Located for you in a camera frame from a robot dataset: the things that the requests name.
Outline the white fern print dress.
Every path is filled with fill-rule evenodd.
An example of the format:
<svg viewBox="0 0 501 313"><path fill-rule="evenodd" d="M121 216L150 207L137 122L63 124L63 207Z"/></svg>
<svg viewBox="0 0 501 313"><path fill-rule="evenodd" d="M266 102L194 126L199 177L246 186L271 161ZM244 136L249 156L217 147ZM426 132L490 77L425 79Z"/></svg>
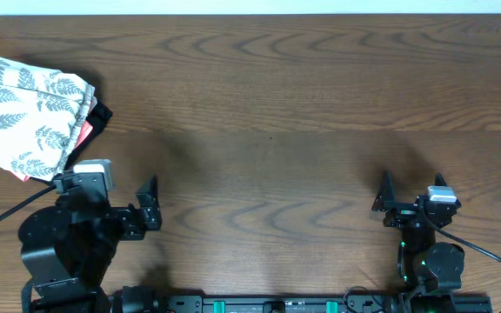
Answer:
<svg viewBox="0 0 501 313"><path fill-rule="evenodd" d="M62 173L96 103L76 74L0 57L0 168L44 181Z"/></svg>

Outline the black garment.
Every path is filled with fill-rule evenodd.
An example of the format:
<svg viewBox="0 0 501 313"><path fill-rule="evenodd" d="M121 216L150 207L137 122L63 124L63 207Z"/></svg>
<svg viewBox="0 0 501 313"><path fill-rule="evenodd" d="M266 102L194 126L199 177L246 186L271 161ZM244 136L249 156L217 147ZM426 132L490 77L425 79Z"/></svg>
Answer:
<svg viewBox="0 0 501 313"><path fill-rule="evenodd" d="M43 104L47 112L30 122L26 133L26 148L13 161L13 170L30 179L49 182L71 168L90 142L106 128L112 112L97 103L90 106L73 106L65 100L51 100ZM94 127L78 148L75 148L84 122Z"/></svg>

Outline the pink garment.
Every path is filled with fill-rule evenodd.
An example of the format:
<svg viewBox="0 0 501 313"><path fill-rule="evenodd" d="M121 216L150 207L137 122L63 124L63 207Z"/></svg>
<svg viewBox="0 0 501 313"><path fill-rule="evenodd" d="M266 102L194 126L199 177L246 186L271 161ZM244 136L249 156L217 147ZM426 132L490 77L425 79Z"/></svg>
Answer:
<svg viewBox="0 0 501 313"><path fill-rule="evenodd" d="M96 105L97 105L97 99L95 97L93 97L91 100L91 103L90 103L89 112L92 112ZM93 131L93 129L94 129L93 125L88 120L86 120L82 126L80 133L79 133L79 137L77 139L77 143L75 145L75 148L78 148L80 146L80 144L86 140L86 138ZM25 175L25 174L21 174L21 173L15 172L15 171L12 171L11 173L14 176L16 176L19 180L21 180L22 182L26 182L30 179L30 177Z"/></svg>

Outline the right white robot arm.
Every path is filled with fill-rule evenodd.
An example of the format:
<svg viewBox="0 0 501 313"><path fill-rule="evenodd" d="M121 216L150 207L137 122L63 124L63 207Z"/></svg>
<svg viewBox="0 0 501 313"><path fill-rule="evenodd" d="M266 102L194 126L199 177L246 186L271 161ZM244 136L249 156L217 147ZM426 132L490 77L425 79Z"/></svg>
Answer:
<svg viewBox="0 0 501 313"><path fill-rule="evenodd" d="M383 224L401 232L397 273L405 287L384 302L387 312L442 312L452 305L451 294L461 288L464 250L455 243L437 242L436 232L452 222L461 203L443 177L414 202L399 202L391 173L382 175L371 207L383 212Z"/></svg>

